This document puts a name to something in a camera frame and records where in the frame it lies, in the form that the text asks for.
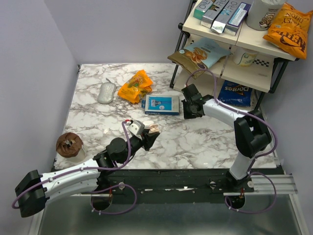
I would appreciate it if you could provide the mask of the beige small earbud case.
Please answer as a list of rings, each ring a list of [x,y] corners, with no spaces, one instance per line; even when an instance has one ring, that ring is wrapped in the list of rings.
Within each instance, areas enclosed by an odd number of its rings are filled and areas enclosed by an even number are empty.
[[[149,133],[158,133],[160,130],[159,130],[159,127],[157,124],[150,124],[149,125]]]

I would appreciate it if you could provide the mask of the white earbud charging case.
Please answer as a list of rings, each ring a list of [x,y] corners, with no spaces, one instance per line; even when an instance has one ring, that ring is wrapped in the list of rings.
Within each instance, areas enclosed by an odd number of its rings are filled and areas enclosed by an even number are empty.
[[[154,122],[151,121],[151,120],[143,121],[143,124],[144,124],[145,126],[150,126],[150,125],[153,124],[153,123],[154,123]]]

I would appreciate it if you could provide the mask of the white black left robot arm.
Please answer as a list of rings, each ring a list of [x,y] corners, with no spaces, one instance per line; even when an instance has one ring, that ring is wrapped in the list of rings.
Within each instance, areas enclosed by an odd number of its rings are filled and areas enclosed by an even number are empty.
[[[139,149],[149,151],[160,135],[157,127],[140,129],[134,124],[124,128],[124,133],[124,139],[113,139],[104,151],[81,164],[43,174],[37,170],[28,172],[15,187],[16,198],[11,207],[25,218],[65,196],[104,193],[109,186],[105,177],[125,167]]]

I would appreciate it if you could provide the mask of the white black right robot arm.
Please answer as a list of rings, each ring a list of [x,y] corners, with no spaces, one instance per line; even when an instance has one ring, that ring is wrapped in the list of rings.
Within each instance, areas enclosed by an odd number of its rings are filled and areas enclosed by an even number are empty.
[[[211,95],[202,96],[194,84],[181,91],[184,95],[184,119],[210,116],[234,128],[238,155],[226,174],[225,187],[231,192],[237,191],[243,186],[243,180],[247,178],[256,154],[272,141],[262,113],[247,113],[223,104]]]

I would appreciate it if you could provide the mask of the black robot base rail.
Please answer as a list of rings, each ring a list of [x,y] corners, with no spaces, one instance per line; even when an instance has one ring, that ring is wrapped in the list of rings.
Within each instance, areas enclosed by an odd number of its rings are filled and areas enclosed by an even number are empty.
[[[111,193],[116,204],[223,203],[224,193],[253,192],[249,181],[236,183],[227,169],[129,169],[101,174],[92,193]]]

